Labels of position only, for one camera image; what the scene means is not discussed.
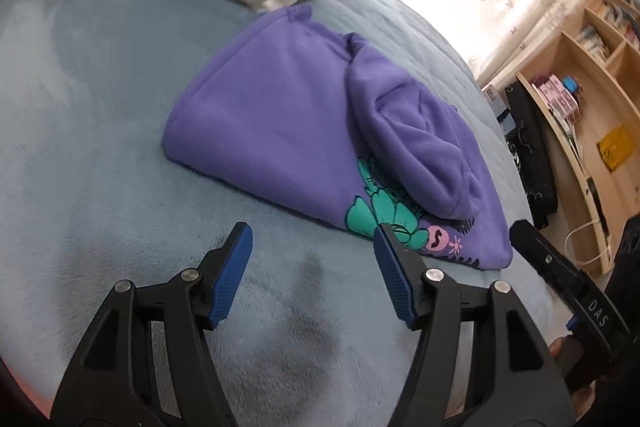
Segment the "person's hand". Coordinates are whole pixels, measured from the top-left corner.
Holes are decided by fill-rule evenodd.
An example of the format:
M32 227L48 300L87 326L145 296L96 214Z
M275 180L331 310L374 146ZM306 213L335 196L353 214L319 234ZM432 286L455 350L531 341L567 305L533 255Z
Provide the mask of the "person's hand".
M549 351L555 360L557 360L562 352L564 347L565 337L559 337L552 341L549 345ZM576 419L579 419L585 415L585 413L590 409L592 403L594 401L594 396L596 395L596 384L592 383L588 387L583 387L573 392L570 396L572 397L572 403L574 407L574 412Z

